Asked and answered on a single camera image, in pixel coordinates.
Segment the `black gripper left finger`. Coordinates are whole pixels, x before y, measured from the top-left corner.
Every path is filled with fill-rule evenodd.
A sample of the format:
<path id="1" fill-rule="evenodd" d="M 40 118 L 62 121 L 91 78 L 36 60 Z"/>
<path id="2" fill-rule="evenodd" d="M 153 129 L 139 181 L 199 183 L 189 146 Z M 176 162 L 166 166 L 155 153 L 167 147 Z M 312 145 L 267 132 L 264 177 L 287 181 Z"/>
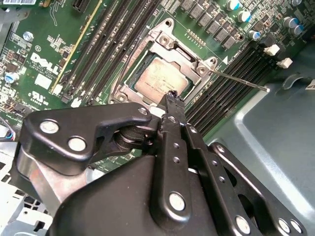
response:
<path id="1" fill-rule="evenodd" d="M 21 175 L 55 216 L 77 190 L 138 157 L 154 156 L 151 217 L 156 223 L 187 223 L 184 106 L 170 91 L 150 109 L 129 102 L 31 113 L 21 131 Z"/>

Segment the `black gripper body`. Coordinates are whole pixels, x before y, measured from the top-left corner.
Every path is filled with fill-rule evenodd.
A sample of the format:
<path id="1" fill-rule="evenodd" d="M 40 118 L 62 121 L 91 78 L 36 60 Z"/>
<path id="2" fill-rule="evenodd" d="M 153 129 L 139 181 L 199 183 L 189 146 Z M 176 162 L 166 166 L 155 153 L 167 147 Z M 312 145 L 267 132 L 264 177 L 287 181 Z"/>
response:
<path id="1" fill-rule="evenodd" d="M 189 173 L 192 216 L 180 230 L 151 217 L 154 156 L 138 157 L 71 194 L 49 228 L 51 236 L 227 236 L 228 225 L 210 211 L 197 174 Z"/>

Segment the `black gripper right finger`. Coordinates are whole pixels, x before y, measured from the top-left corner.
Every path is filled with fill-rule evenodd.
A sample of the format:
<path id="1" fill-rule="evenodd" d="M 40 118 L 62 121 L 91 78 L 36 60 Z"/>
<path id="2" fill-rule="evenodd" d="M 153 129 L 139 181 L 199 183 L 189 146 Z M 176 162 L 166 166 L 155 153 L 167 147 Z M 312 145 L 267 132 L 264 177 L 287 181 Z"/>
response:
<path id="1" fill-rule="evenodd" d="M 223 144 L 185 124 L 192 218 L 181 236 L 304 236 L 307 231 Z"/>

